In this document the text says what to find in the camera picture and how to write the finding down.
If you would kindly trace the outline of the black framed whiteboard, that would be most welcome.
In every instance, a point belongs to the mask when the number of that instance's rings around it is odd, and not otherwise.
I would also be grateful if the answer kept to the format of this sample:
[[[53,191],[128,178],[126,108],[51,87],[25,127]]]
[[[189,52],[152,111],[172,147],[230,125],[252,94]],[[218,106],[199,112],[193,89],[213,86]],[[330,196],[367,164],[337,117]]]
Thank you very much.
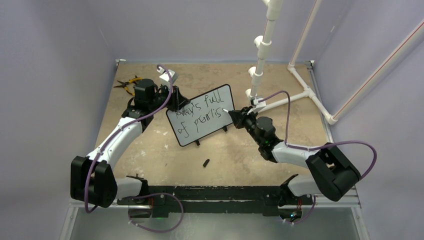
[[[233,123],[229,114],[222,109],[235,109],[229,84],[192,98],[179,111],[167,110],[166,116],[178,144],[185,147],[218,130],[226,130]]]

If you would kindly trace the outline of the black marker cap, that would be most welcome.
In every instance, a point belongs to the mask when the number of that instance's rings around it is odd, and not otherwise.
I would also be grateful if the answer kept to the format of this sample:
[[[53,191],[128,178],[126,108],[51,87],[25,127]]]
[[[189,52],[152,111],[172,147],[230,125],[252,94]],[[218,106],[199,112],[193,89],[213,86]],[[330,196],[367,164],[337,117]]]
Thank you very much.
[[[210,162],[210,159],[205,160],[202,166],[205,168],[209,164],[209,162]]]

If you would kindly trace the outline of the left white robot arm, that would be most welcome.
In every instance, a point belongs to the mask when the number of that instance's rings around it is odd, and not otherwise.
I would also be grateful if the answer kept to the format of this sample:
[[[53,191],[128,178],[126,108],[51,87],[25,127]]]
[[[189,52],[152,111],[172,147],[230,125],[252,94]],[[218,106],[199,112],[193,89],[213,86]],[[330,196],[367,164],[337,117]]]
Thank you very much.
[[[163,108],[178,111],[190,103],[177,86],[156,85],[151,79],[135,82],[134,96],[128,101],[115,129],[92,152],[76,156],[70,166],[70,197],[89,204],[109,207],[115,200],[130,198],[138,205],[149,199],[148,181],[139,176],[116,179],[113,169],[130,144],[138,138]]]

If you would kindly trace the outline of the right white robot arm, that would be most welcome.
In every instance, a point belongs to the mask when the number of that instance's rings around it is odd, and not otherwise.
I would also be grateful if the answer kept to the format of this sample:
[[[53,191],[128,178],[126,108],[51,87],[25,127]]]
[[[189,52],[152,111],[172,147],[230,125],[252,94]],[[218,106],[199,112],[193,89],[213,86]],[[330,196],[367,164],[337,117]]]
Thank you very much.
[[[271,118],[258,117],[249,107],[229,110],[228,114],[236,129],[245,129],[252,137],[266,161],[292,164],[309,171],[294,174],[281,184],[284,204],[292,204],[306,195],[323,195],[337,202],[362,178],[358,169],[332,143],[318,147],[288,144],[277,137]]]

